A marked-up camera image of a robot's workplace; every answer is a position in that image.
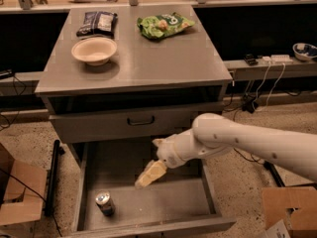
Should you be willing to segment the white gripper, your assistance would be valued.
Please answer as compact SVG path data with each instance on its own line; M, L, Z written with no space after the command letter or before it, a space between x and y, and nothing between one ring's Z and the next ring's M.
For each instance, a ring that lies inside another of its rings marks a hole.
M176 152L175 139L176 134L167 138L153 139L153 144L158 148L158 161L150 161L147 164L135 182L136 188L144 188L161 178L166 173L167 168L175 169L185 164L185 161Z

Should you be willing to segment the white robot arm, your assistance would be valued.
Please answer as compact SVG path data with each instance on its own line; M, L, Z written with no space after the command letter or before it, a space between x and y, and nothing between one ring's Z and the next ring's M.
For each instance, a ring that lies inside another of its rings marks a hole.
M135 182L144 188L169 169L237 148L306 179L317 181L317 135L244 125L214 113L197 116L190 129L155 139L157 156Z

